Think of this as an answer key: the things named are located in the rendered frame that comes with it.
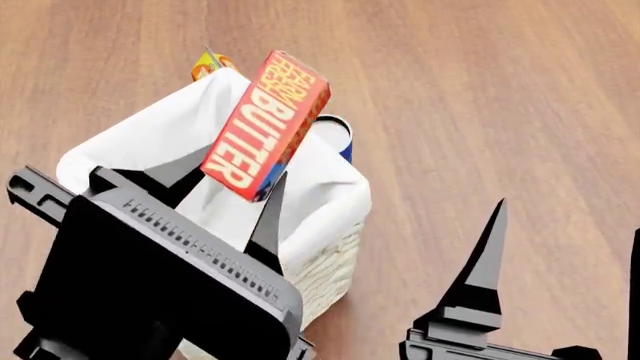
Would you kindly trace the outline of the orange and yellow box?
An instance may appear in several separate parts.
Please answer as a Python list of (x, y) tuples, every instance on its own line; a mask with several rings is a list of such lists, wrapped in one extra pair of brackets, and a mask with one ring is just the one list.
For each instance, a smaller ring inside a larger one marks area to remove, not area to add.
[(228, 56), (215, 53), (209, 47), (205, 47), (204, 53), (202, 53), (191, 70), (192, 80), (198, 81), (221, 68), (232, 68), (235, 71), (239, 71)]

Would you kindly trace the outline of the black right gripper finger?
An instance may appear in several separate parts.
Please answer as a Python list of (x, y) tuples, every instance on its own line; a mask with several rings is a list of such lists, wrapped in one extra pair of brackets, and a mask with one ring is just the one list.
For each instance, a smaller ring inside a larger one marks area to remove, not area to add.
[(493, 210), (467, 263), (442, 299), (413, 322), (426, 338), (481, 349), (501, 328), (498, 283), (507, 227), (507, 200)]
[(634, 233), (629, 285), (627, 360), (640, 360), (640, 228)]

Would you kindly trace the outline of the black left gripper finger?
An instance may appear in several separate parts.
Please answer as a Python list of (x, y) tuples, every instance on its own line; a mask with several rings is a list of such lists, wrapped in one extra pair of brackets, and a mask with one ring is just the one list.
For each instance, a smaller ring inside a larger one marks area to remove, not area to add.
[(93, 196), (123, 186), (137, 186), (164, 205), (175, 209), (204, 178), (200, 170), (208, 147), (146, 170), (95, 167), (89, 174), (89, 188), (84, 195)]
[(283, 274), (279, 260), (279, 224), (288, 173), (284, 172), (271, 189), (244, 254)]

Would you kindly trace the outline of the blue can with white lid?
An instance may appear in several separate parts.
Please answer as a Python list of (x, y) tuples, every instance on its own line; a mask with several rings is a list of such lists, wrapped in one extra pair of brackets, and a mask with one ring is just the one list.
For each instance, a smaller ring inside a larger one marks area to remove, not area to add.
[(323, 114), (316, 118), (310, 131), (325, 141), (349, 164), (352, 163), (353, 131), (339, 116)]

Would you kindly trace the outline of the wicker basket with white liner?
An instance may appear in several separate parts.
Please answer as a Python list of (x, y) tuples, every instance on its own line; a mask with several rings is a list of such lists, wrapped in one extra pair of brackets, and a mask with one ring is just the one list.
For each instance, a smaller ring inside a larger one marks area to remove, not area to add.
[(349, 289), (371, 209), (369, 184), (348, 163), (348, 152), (330, 149), (327, 137), (308, 130), (327, 98), (321, 83), (283, 85), (220, 71), (71, 149), (61, 158), (57, 176), (72, 191), (82, 191), (93, 167), (140, 169), (175, 160), (221, 131), (238, 134), (231, 122), (247, 119), (251, 106), (272, 106), (272, 116), (285, 125), (275, 131), (284, 145), (275, 152), (273, 169), (289, 173), (281, 261), (302, 295), (302, 321), (311, 323)]

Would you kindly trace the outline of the red butter box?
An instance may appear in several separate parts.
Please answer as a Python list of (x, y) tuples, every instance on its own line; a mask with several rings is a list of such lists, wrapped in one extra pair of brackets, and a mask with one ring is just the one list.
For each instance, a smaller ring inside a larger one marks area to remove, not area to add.
[(245, 200), (264, 200), (330, 97), (326, 77), (288, 53), (272, 51), (201, 170)]

